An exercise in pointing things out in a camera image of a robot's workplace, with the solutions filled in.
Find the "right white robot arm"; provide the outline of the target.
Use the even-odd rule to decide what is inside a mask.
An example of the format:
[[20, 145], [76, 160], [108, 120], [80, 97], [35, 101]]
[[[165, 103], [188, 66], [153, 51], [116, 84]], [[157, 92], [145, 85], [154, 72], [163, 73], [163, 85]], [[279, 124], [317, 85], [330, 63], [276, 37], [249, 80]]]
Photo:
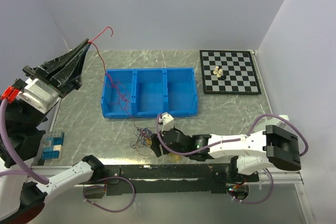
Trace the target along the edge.
[[301, 170], [298, 138], [275, 125], [251, 135], [200, 134], [188, 136], [177, 129], [151, 136], [151, 149], [157, 157], [175, 154], [203, 162], [230, 156], [229, 175], [241, 181], [255, 171], [275, 167], [285, 171]]

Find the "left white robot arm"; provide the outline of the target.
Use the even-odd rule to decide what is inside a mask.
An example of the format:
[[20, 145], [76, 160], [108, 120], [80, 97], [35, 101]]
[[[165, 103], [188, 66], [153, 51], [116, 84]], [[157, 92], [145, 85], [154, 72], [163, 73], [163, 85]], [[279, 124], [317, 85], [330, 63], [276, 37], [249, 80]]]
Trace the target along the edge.
[[71, 187], [103, 179], [104, 165], [93, 155], [49, 178], [33, 170], [46, 133], [39, 126], [59, 100], [81, 87], [90, 46], [85, 39], [62, 56], [25, 66], [27, 79], [16, 79], [1, 95], [1, 223], [28, 223]]

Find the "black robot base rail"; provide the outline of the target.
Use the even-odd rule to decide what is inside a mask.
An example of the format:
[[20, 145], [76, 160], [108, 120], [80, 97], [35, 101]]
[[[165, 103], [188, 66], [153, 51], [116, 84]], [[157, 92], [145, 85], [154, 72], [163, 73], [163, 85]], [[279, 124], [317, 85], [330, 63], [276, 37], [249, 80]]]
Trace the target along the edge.
[[204, 191], [225, 194], [228, 185], [259, 181], [257, 172], [240, 175], [231, 172], [230, 165], [224, 163], [107, 165], [100, 177], [116, 175], [128, 179], [138, 194]]

